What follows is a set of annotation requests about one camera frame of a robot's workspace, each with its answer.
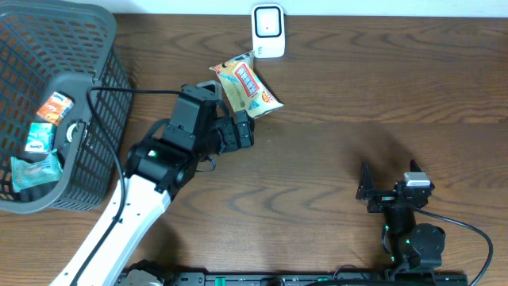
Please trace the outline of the teal tissue pack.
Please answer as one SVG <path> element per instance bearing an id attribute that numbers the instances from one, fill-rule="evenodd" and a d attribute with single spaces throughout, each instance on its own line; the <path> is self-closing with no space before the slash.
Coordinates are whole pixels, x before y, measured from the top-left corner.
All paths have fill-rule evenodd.
<path id="1" fill-rule="evenodd" d="M 25 144 L 29 153 L 50 153 L 56 134 L 56 126 L 48 122 L 32 122 Z"/>

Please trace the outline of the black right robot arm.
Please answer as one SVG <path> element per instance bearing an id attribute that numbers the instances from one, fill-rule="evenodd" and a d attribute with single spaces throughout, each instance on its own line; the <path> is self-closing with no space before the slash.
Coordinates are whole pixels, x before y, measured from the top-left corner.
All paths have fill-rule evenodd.
<path id="1" fill-rule="evenodd" d="M 402 180 L 390 190 L 377 190 L 368 165 L 361 165 L 356 199 L 368 203 L 369 213 L 384 216 L 382 245 L 393 258 L 393 265 L 385 271 L 390 280 L 402 274 L 432 274 L 441 266 L 445 232 L 432 224 L 416 223 L 414 215 L 428 204 L 434 188 L 415 160 L 410 162 L 410 170 Z"/>

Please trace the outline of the teal wet wipe packet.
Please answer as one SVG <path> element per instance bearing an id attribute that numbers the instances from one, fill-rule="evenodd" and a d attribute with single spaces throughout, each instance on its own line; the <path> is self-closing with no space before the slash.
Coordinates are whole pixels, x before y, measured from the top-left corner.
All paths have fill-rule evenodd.
<path id="1" fill-rule="evenodd" d="M 29 163 L 16 157 L 10 158 L 13 191 L 56 182 L 63 175 L 58 152 L 53 149 L 42 161 Z"/>

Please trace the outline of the yellow white snack bag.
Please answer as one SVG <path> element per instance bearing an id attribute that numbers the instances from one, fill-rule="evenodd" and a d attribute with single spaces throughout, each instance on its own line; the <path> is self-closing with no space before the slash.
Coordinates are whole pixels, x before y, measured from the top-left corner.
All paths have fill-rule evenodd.
<path id="1" fill-rule="evenodd" d="M 255 54 L 243 53 L 210 67 L 219 78 L 229 103 L 235 112 L 246 111 L 251 118 L 259 118 L 283 107 L 254 72 Z"/>

